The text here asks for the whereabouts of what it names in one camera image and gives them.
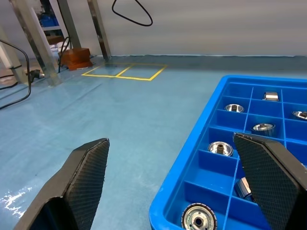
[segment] black cable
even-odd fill
[[[24,52],[22,49],[18,48],[17,46],[15,46],[15,45],[13,45],[13,44],[11,44],[11,43],[9,43],[9,42],[6,42],[6,41],[4,41],[4,40],[2,40],[2,39],[0,39],[0,42],[6,44],[6,45],[8,45],[8,46],[11,46],[11,47],[13,47],[13,48],[15,48],[15,49],[18,49],[20,52],[23,53],[23,55],[25,56],[25,60],[26,60],[26,62],[27,62],[27,73],[28,73],[28,93],[27,93],[27,95],[26,95],[25,97],[23,97],[23,98],[17,100],[17,101],[8,103],[8,104],[3,105],[3,106],[0,107],[0,109],[4,109],[4,108],[6,108],[6,107],[8,107],[8,106],[10,106],[10,105],[12,105],[12,104],[16,104],[16,103],[18,103],[18,102],[21,102],[21,101],[27,99],[27,98],[30,96],[30,94],[31,94],[31,78],[30,78],[30,74],[29,74],[29,73],[30,73],[30,62],[29,62],[29,57],[28,57],[28,55],[26,54],[26,52]]]
[[[0,77],[0,79],[1,79],[1,78],[11,77],[11,76],[14,76],[14,74],[2,76],[2,77]],[[9,85],[9,86],[6,86],[6,87],[2,87],[2,88],[0,88],[0,90],[5,90],[5,89],[13,88],[13,87],[16,86],[16,85],[18,85],[18,82],[15,82],[13,85]]]
[[[61,51],[60,51],[60,55],[59,55],[59,58],[58,58],[58,65],[59,65],[58,73],[60,73],[60,71],[61,71],[62,55],[63,55],[63,53],[67,50],[69,44],[71,45],[71,38],[70,38],[70,37],[66,37],[66,38],[64,39],[63,44],[62,44]]]
[[[151,25],[154,23],[152,17],[151,17],[150,14],[149,14],[149,12],[142,6],[142,4],[140,4],[140,2],[139,2],[138,0],[135,0],[135,1],[137,2],[137,4],[139,4],[139,6],[141,6],[141,8],[145,11],[145,13],[146,13],[146,14],[148,15],[148,17],[150,18],[150,21],[151,21],[150,24],[138,23],[138,22],[136,22],[135,20],[132,20],[132,19],[130,19],[130,18],[127,18],[127,17],[125,17],[124,15],[121,15],[120,13],[117,13],[117,12],[114,10],[114,6],[115,6],[116,1],[117,1],[117,0],[114,0],[113,5],[112,5],[112,11],[113,11],[114,14],[117,14],[118,16],[120,16],[120,17],[122,17],[122,18],[124,18],[124,19],[126,19],[126,20],[128,20],[128,21],[130,21],[130,22],[133,22],[133,23],[135,23],[135,24],[137,24],[137,25],[141,25],[141,26],[151,26]]]

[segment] blue floor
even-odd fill
[[[95,57],[101,64],[101,58]],[[116,63],[165,64],[152,81],[61,73],[31,96],[0,111],[0,225],[10,230],[70,152],[110,139],[102,198],[92,229],[149,230],[152,199],[221,77],[227,74],[307,78],[305,57],[114,57]],[[117,75],[109,65],[92,73]],[[150,78],[156,65],[134,65],[129,77]],[[0,94],[0,105],[26,94]]]

